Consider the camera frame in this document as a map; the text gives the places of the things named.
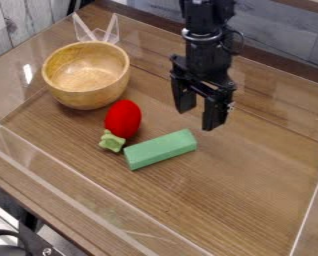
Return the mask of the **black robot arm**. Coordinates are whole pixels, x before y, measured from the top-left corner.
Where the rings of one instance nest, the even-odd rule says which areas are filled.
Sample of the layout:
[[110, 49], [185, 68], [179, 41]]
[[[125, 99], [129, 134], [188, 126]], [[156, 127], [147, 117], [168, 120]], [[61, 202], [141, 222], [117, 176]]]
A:
[[228, 76], [233, 35], [243, 34], [228, 25], [235, 15], [235, 0], [179, 0], [184, 28], [185, 55], [169, 57], [171, 88], [175, 108], [184, 113], [196, 107], [196, 96], [204, 98], [201, 129], [223, 125], [231, 111], [236, 84]]

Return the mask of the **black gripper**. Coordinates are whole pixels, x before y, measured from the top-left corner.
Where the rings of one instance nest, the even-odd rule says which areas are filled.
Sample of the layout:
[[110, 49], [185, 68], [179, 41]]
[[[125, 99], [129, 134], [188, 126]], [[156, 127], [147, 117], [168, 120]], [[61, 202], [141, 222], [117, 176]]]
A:
[[233, 109], [232, 93], [236, 85], [228, 76], [232, 57], [240, 51], [233, 49], [233, 37], [243, 34], [232, 28], [220, 28], [213, 33], [196, 34], [181, 30], [185, 41], [185, 55], [169, 57], [171, 88], [175, 108], [180, 114], [196, 106], [196, 93], [204, 98], [201, 129], [211, 131], [225, 123]]

